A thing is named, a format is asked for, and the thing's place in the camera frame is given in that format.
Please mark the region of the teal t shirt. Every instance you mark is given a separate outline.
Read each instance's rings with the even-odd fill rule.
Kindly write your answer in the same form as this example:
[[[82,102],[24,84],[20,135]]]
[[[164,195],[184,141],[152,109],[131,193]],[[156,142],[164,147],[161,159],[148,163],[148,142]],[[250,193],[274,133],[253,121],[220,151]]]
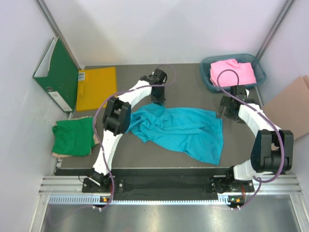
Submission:
[[[148,104],[132,113],[128,131],[144,143],[183,152],[204,163],[218,165],[224,146],[223,121],[214,111],[166,108]]]

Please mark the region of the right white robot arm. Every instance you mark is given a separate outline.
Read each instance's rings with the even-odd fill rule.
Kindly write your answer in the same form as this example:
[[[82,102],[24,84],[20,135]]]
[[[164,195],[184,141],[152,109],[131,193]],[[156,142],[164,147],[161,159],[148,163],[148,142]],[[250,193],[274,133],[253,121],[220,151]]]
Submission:
[[[232,86],[229,96],[223,96],[218,115],[246,124],[255,136],[250,159],[230,167],[225,177],[210,179],[217,193],[252,191],[252,180],[267,174],[281,174],[291,170],[293,163],[294,135],[274,125],[255,100],[248,97],[243,85]]]

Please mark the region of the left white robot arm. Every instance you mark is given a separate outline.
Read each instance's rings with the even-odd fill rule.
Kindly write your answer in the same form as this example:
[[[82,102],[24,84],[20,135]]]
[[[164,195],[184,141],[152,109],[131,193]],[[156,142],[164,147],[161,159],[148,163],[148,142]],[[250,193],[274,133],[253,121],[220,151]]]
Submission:
[[[130,126],[132,108],[147,96],[151,97],[153,103],[163,103],[167,79],[167,74],[156,68],[150,75],[141,77],[129,90],[115,93],[106,101],[102,119],[103,139],[98,157],[88,176],[90,183],[98,191],[106,191],[112,185],[110,173],[113,156],[120,138]]]

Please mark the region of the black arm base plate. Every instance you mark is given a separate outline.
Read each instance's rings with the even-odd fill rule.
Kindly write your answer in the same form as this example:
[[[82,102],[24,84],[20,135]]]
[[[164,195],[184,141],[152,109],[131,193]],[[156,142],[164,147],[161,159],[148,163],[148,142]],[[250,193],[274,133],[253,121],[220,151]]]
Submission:
[[[214,177],[202,174],[200,176],[116,176],[114,177],[116,193],[129,190],[201,190],[203,193],[252,193],[252,181],[230,182],[226,177]]]

